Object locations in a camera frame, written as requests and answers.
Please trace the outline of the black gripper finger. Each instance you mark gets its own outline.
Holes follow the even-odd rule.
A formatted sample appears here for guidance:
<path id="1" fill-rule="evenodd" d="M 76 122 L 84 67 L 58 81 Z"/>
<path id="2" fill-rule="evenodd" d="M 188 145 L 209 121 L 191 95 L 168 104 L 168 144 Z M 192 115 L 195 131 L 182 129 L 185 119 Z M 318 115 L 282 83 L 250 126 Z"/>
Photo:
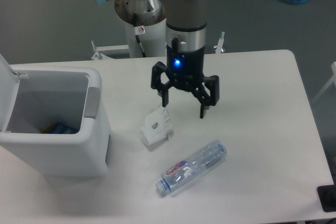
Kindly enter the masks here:
<path id="1" fill-rule="evenodd" d="M 161 80 L 162 73 L 165 73 L 169 79 L 166 83 L 163 83 Z M 157 90 L 159 96 L 162 98 L 163 107 L 166 107 L 169 103 L 169 88 L 173 85 L 171 79 L 172 75 L 169 72 L 168 67 L 163 62 L 158 61 L 152 67 L 151 88 Z"/>
<path id="2" fill-rule="evenodd" d="M 203 119 L 206 110 L 215 106 L 219 100 L 219 76 L 206 77 L 202 75 L 191 82 L 191 93 L 201 104 L 200 118 Z"/>

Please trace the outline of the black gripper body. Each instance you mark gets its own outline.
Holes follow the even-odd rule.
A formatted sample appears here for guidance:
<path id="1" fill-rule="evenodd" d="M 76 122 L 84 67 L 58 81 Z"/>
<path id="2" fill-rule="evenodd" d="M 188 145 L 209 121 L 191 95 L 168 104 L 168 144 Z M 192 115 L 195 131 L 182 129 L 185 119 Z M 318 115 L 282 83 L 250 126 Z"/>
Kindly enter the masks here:
<path id="1" fill-rule="evenodd" d="M 165 88 L 175 87 L 186 92 L 203 93 L 205 91 L 202 85 L 205 48 L 183 51 L 181 47 L 181 41 L 175 37 L 167 48 L 165 73 L 169 80 Z"/>

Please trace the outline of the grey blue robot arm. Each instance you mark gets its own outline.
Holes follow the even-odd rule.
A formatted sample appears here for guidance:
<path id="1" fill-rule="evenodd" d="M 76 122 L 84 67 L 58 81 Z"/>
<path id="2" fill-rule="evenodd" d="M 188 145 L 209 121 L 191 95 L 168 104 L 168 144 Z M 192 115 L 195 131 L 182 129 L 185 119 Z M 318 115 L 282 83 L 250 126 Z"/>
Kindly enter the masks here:
<path id="1" fill-rule="evenodd" d="M 104 3 L 109 0 L 96 0 Z M 208 0 L 114 0 L 119 17 L 133 27 L 166 22 L 167 62 L 152 68 L 151 87 L 169 102 L 169 88 L 190 92 L 204 116 L 220 97 L 219 77 L 203 73 Z"/>

